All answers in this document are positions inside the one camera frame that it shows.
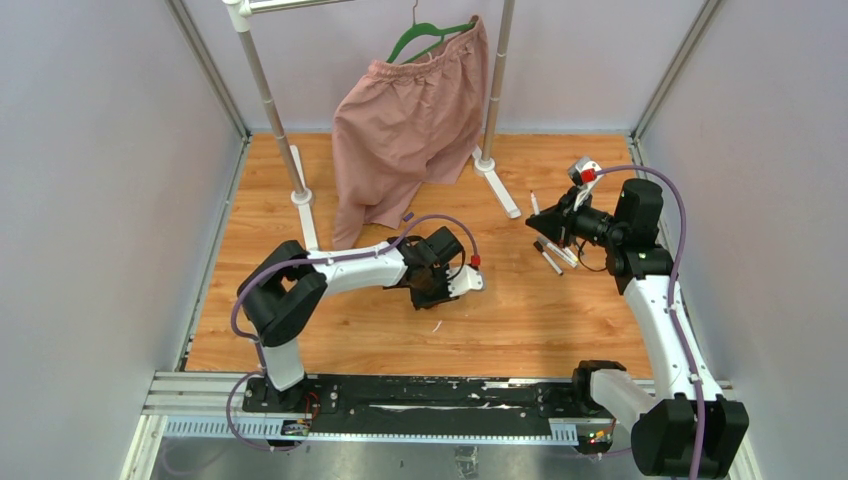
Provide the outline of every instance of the red connector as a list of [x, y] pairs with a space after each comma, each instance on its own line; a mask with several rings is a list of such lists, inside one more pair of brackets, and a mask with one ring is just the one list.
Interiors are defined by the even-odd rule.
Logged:
[[592, 168], [580, 172], [580, 179], [583, 180], [584, 185], [596, 178], [598, 178], [598, 176], [595, 174], [595, 170]]

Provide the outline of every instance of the robotic arm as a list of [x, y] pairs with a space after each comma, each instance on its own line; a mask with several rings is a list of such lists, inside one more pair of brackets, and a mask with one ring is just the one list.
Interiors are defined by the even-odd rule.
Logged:
[[[606, 269], [615, 278], [619, 294], [639, 322], [656, 385], [654, 397], [636, 385], [617, 362], [584, 361], [574, 371], [578, 397], [590, 410], [606, 408], [631, 434], [633, 457], [645, 475], [685, 477], [693, 452], [703, 442], [697, 475], [727, 475], [748, 428], [748, 414], [740, 402], [728, 401], [710, 374], [689, 326], [675, 282], [674, 303], [668, 286], [673, 260], [656, 242], [662, 188], [644, 179], [624, 182], [614, 214], [591, 207], [592, 189], [601, 169], [588, 158], [578, 161], [569, 176], [575, 183], [559, 202], [526, 224], [552, 242], [566, 246], [577, 239], [605, 248]], [[674, 309], [682, 330], [675, 330]], [[686, 349], [697, 374], [691, 373]], [[696, 391], [700, 381], [701, 392]], [[696, 418], [698, 396], [703, 393], [704, 418]], [[704, 422], [697, 438], [696, 422]]]
[[[238, 293], [269, 267], [288, 261], [256, 284], [245, 296], [244, 312], [259, 336], [269, 384], [284, 392], [304, 379], [297, 336], [318, 306], [336, 293], [382, 286], [408, 288], [416, 310], [431, 308], [484, 288], [479, 258], [451, 268], [449, 262], [464, 251], [446, 227], [427, 238], [390, 238], [372, 247], [339, 252], [306, 251], [295, 241], [281, 244], [241, 284]], [[294, 282], [288, 289], [283, 280]]]

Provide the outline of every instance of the black cable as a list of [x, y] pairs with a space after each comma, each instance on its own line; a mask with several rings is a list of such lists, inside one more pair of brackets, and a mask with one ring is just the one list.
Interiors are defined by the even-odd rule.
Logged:
[[601, 268], [601, 269], [594, 269], [594, 268], [589, 267], [585, 263], [583, 263], [583, 246], [585, 246], [585, 245], [586, 245], [586, 240], [583, 240], [583, 243], [581, 243], [577, 247], [577, 261], [580, 262], [580, 265], [583, 265], [583, 268], [585, 268], [586, 270], [589, 270], [590, 272], [595, 272], [595, 273], [606, 272], [607, 271], [606, 267]]
[[452, 277], [448, 278], [448, 280], [447, 280], [448, 282], [450, 282], [454, 278], [458, 277], [459, 272], [461, 272], [462, 269], [465, 268], [465, 247], [462, 247], [461, 252], [462, 252], [462, 262], [460, 262], [459, 268], [456, 270], [456, 273], [454, 273]]

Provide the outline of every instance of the wooden floor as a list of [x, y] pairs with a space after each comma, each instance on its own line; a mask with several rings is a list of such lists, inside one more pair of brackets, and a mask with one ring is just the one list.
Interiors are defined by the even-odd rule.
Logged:
[[[329, 135], [292, 135], [307, 184], [316, 195], [319, 241], [331, 245], [338, 198]], [[566, 168], [589, 155], [601, 164], [630, 163], [620, 136], [497, 136], [497, 171], [522, 209], [510, 220], [485, 181], [466, 165], [456, 185], [424, 185], [410, 206], [421, 216], [445, 213], [465, 222], [479, 243], [487, 289], [432, 310], [415, 311], [405, 290], [364, 289], [322, 300], [300, 335], [310, 372], [463, 376], [570, 376], [580, 360], [622, 362], [634, 377], [651, 370], [638, 325], [607, 273], [554, 274], [533, 248], [536, 232], [524, 225], [534, 190], [542, 208], [570, 186]], [[593, 205], [614, 208], [626, 174], [607, 177]], [[253, 347], [229, 329], [236, 287], [281, 242], [302, 242], [291, 186], [270, 135], [257, 135], [224, 235], [187, 370], [246, 371], [256, 366]], [[425, 222], [417, 232], [440, 227]], [[462, 232], [453, 228], [462, 242]], [[367, 226], [357, 246], [396, 232]], [[602, 265], [601, 249], [586, 262]], [[242, 328], [250, 328], [242, 317]], [[434, 331], [439, 322], [441, 327]]]

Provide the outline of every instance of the white marker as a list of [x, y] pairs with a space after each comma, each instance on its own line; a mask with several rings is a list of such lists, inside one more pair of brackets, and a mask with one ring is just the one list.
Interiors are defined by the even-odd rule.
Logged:
[[530, 202], [533, 204], [533, 213], [539, 214], [539, 202], [536, 201], [536, 194], [533, 193], [533, 190], [530, 190]]
[[545, 238], [541, 235], [536, 237], [536, 239], [539, 241], [539, 243], [548, 247], [548, 250], [554, 252], [556, 254], [556, 256], [563, 259], [563, 261], [565, 261], [565, 263], [571, 265], [571, 268], [577, 268], [577, 255], [575, 255], [574, 252], [569, 250], [568, 247], [559, 248], [556, 245], [554, 245], [553, 243], [551, 243], [547, 238]]
[[547, 260], [548, 263], [551, 264], [551, 267], [553, 267], [554, 271], [557, 272], [557, 275], [562, 275], [562, 269], [559, 268], [559, 265], [556, 264], [554, 259], [551, 258], [550, 255], [548, 255], [548, 252], [546, 252], [545, 249], [542, 248], [542, 244], [539, 242], [533, 242], [533, 246], [536, 247], [536, 250], [538, 250], [539, 253], [541, 253], [542, 256], [545, 257], [545, 260]]

